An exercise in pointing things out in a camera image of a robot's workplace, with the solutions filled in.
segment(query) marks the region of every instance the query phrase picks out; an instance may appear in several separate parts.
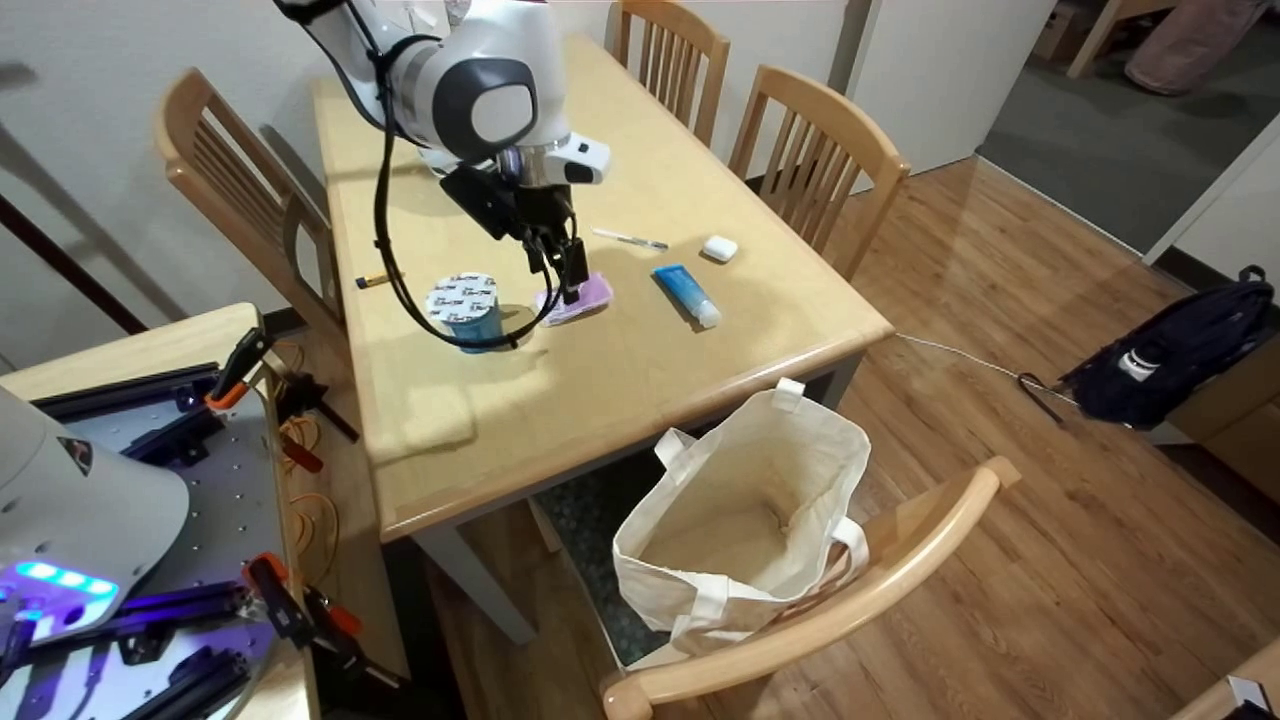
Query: chair backrest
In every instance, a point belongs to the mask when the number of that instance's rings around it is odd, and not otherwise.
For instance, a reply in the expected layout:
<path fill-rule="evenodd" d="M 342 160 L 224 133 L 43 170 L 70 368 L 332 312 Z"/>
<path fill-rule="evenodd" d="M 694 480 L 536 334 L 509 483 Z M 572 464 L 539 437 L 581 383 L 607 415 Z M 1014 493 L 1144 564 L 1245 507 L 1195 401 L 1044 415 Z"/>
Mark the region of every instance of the chair backrest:
<path fill-rule="evenodd" d="M 864 258 L 908 164 L 871 114 L 824 83 L 782 69 L 760 69 L 727 168 L 753 181 L 764 114 L 779 107 L 760 196 L 776 207 L 839 277 Z"/>
<path fill-rule="evenodd" d="M 811 608 L 706 656 L 677 656 L 604 679 L 604 714 L 640 720 L 657 703 L 710 694 L 834 644 L 918 587 L 982 519 L 1020 473 L 991 455 L 970 477 L 936 483 L 869 524 L 869 567 Z"/>
<path fill-rule="evenodd" d="M 329 217 L 200 71 L 178 74 L 164 95 L 159 160 L 166 185 L 274 283 L 302 325 L 342 347 Z"/>
<path fill-rule="evenodd" d="M 607 46 L 623 69 L 631 69 L 631 40 L 640 83 L 680 114 L 690 135 L 710 142 L 727 40 L 680 0 L 620 0 L 611 8 Z"/>

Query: doorway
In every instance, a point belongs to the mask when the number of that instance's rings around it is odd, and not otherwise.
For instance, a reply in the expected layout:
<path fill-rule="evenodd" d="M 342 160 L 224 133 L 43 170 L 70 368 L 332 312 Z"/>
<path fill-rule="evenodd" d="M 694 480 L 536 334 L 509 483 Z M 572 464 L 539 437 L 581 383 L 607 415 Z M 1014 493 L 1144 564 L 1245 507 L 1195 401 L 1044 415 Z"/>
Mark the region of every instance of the doorway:
<path fill-rule="evenodd" d="M 980 155 L 1146 251 L 1280 113 L 1280 10 L 1189 93 L 1154 95 L 1124 74 L 1160 15 L 1114 29 L 1092 71 L 1026 61 Z"/>

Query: black bag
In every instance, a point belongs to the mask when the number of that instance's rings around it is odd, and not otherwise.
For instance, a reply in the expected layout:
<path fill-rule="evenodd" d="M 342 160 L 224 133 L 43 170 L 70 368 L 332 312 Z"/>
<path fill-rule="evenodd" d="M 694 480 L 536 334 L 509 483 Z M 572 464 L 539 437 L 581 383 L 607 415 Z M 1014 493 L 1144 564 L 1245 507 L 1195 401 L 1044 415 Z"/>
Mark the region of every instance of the black bag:
<path fill-rule="evenodd" d="M 1062 377 L 1083 415 L 1154 428 L 1195 383 L 1266 334 L 1270 283 L 1246 262 L 1235 283 L 1169 302 Z"/>

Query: white tote bag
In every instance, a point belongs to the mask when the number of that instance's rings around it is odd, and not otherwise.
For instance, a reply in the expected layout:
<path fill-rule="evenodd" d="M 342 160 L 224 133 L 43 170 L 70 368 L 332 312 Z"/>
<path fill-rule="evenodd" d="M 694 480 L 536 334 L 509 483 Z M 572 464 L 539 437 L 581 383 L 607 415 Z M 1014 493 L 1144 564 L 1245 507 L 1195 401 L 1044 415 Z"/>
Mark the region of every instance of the white tote bag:
<path fill-rule="evenodd" d="M 700 438 L 661 438 L 667 473 L 611 535 L 620 595 L 677 649 L 733 644 L 821 592 L 830 547 L 869 564 L 848 499 L 871 438 L 801 383 L 755 392 Z"/>

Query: table top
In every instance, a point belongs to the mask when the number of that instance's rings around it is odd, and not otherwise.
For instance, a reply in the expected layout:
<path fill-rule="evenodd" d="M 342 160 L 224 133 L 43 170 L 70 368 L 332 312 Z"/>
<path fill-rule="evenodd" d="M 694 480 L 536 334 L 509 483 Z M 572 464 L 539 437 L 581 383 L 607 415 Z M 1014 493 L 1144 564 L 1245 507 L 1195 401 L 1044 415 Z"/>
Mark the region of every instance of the table top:
<path fill-rule="evenodd" d="M 0 383 L 14 396 L 39 401 L 61 392 L 78 392 L 110 379 L 155 377 L 189 364 L 221 364 L 234 338 L 256 325 L 252 302 L 230 302 L 221 312 L 205 312 L 178 325 L 152 329 L 143 334 L 124 334 L 110 345 L 94 345 L 89 351 L 70 351 L 10 377 Z M 311 684 L 307 661 L 291 644 L 274 644 L 274 661 L 240 714 L 311 714 Z"/>
<path fill-rule="evenodd" d="M 1230 676 L 1262 684 L 1266 703 L 1274 712 L 1280 708 L 1280 641 L 1246 656 L 1238 669 L 1230 669 Z M 1214 679 L 1189 708 L 1180 708 L 1174 720 L 1219 720 L 1230 708 L 1235 708 L 1235 694 L 1228 679 Z"/>
<path fill-rule="evenodd" d="M 577 187 L 590 271 L 614 301 L 589 319 L 539 329 L 517 351 L 455 351 L 425 334 L 377 277 L 373 177 L 381 133 L 337 78 L 315 93 L 329 212 L 359 422 L 377 464 L 384 539 L 455 524 L 536 483 L 644 444 L 670 422 L 733 408 L 776 377 L 811 377 L 871 338 L 889 319 L 839 281 L 767 203 L 760 203 L 680 121 L 604 46 L 564 40 L 572 127 L 611 148 L 607 181 Z M 417 290 L 446 271 L 493 271 L 505 302 L 532 306 L 517 241 L 486 241 L 417 168 L 391 164 L 391 241 Z M 670 251 L 611 244 L 596 228 L 667 241 Z M 739 254 L 706 262 L 694 248 L 733 237 Z M 688 262 L 723 312 L 690 330 L 651 283 L 657 262 Z"/>

